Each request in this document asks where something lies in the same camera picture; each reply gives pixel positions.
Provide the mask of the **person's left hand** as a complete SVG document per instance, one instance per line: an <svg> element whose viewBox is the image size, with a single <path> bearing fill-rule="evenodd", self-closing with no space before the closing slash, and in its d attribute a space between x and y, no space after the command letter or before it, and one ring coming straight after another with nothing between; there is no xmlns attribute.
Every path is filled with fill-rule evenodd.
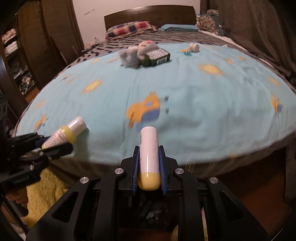
<svg viewBox="0 0 296 241"><path fill-rule="evenodd" d="M15 201L24 208L27 208L28 193L26 187L6 194L6 198L10 199L11 201Z"/></svg>

